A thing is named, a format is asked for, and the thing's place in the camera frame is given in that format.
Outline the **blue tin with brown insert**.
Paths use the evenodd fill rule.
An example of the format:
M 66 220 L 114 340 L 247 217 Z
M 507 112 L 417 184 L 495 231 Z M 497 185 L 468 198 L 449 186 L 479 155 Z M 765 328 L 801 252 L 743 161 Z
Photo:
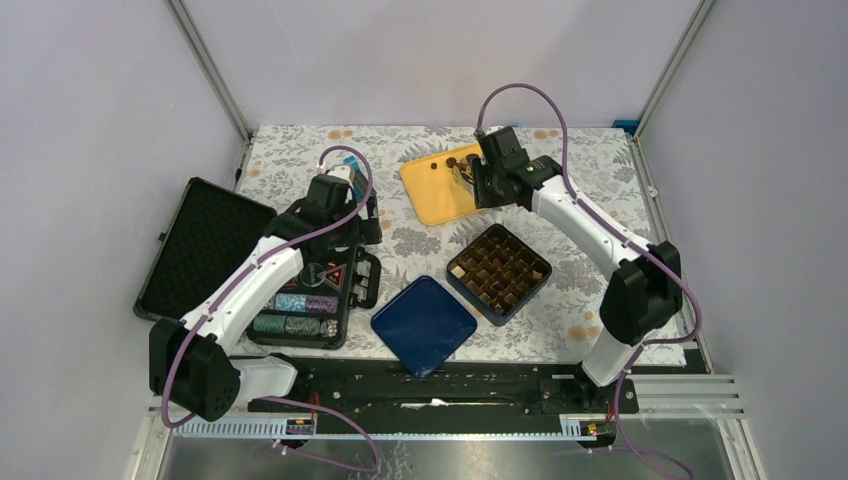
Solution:
M 446 267 L 448 283 L 496 327 L 512 320 L 551 274 L 547 260 L 498 223 L 472 240 Z

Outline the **blue tin lid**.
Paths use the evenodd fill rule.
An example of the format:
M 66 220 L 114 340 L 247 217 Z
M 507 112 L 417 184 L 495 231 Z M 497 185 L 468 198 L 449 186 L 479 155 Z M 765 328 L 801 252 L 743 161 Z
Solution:
M 370 321 L 398 361 L 425 379 L 475 333 L 475 317 L 437 280 L 423 275 L 402 289 Z

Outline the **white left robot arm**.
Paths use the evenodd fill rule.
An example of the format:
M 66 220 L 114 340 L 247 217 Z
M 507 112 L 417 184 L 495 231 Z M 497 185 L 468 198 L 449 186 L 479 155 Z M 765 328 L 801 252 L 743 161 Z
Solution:
M 305 198 L 276 217 L 246 260 L 204 302 L 180 320 L 160 320 L 150 333 L 149 381 L 162 406 L 215 421 L 233 405 L 275 400 L 296 411 L 310 385 L 288 361 L 269 355 L 233 359 L 230 351 L 260 310 L 310 261 L 366 244 L 360 210 L 372 191 L 355 199 L 356 174 L 339 166 L 316 175 Z

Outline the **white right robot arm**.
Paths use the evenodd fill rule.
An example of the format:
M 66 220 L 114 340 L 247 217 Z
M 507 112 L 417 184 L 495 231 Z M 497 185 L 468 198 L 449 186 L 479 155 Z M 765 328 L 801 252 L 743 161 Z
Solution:
M 532 158 L 511 127 L 476 131 L 480 154 L 470 162 L 476 208 L 515 204 L 560 230 L 607 280 L 600 305 L 602 332 L 581 361 L 575 402 L 597 412 L 613 398 L 612 384 L 637 349 L 683 306 L 680 253 L 653 244 L 598 209 L 549 156 Z

